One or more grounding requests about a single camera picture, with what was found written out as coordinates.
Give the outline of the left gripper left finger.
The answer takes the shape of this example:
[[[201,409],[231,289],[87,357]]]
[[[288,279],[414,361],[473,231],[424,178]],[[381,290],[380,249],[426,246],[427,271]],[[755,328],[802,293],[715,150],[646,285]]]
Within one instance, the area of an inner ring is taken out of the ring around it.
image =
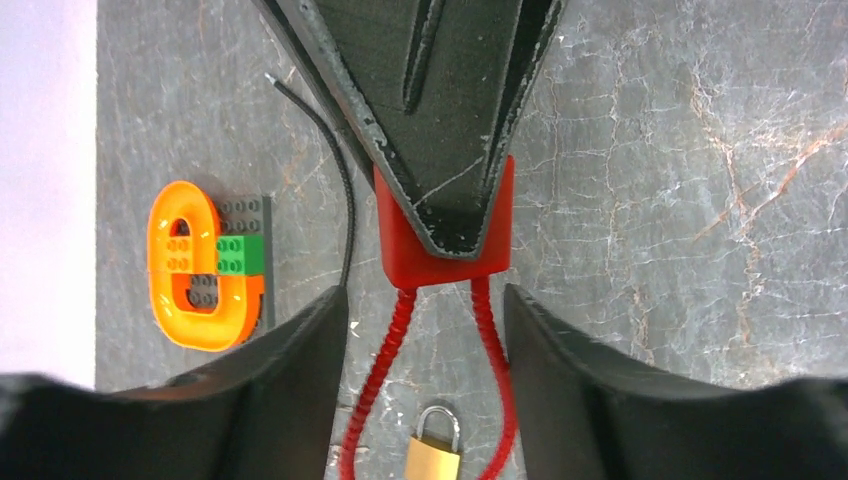
[[[1,379],[5,479],[320,479],[346,350],[348,295],[159,387]]]

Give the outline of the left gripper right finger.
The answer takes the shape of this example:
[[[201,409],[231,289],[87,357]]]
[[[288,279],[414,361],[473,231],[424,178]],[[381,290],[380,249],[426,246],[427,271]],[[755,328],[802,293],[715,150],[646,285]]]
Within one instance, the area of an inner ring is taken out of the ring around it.
[[[531,479],[843,479],[847,383],[755,390],[633,359],[504,291],[506,344]]]

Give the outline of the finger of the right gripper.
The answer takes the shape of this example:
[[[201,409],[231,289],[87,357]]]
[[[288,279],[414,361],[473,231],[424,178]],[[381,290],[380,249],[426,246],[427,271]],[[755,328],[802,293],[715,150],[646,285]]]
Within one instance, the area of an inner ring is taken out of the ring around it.
[[[479,257],[508,145],[565,3],[258,7],[360,169],[385,181],[425,250]]]

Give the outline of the black key with cord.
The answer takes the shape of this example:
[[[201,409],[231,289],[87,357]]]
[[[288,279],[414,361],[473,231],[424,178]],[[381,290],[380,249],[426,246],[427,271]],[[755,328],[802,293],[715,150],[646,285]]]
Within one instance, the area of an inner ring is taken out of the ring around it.
[[[332,129],[324,118],[305,100],[298,96],[289,86],[283,84],[278,78],[269,72],[264,73],[268,82],[289,101],[296,105],[318,128],[334,159],[337,171],[342,181],[343,193],[346,205],[346,232],[342,255],[339,285],[347,287],[352,269],[353,254],[355,250],[355,237],[357,227],[357,215],[355,210],[355,193],[350,170],[345,161],[341,146]]]

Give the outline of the brass padlock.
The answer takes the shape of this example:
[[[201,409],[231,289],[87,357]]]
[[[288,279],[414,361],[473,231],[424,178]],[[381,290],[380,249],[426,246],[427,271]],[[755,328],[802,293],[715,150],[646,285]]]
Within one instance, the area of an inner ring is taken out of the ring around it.
[[[450,442],[440,442],[425,432],[432,414],[444,415],[451,423]],[[404,478],[410,480],[456,480],[460,473],[461,425],[458,417],[447,407],[431,405],[418,417],[414,435],[410,438]]]

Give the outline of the red key with cord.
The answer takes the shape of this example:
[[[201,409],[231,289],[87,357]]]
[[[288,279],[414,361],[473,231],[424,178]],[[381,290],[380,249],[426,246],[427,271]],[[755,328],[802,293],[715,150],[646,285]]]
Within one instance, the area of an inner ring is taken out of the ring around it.
[[[495,479],[509,459],[519,430],[509,363],[494,322],[490,276],[505,271],[511,260],[515,159],[506,159],[494,201],[492,225],[476,260],[454,260],[431,255],[423,246],[382,175],[375,175],[379,235],[384,272],[397,289],[397,300],[387,333],[348,420],[338,460],[341,479],[355,477],[355,450],[373,404],[396,359],[413,317],[420,287],[468,280],[472,311],[501,400],[503,427],[494,455],[482,479]]]

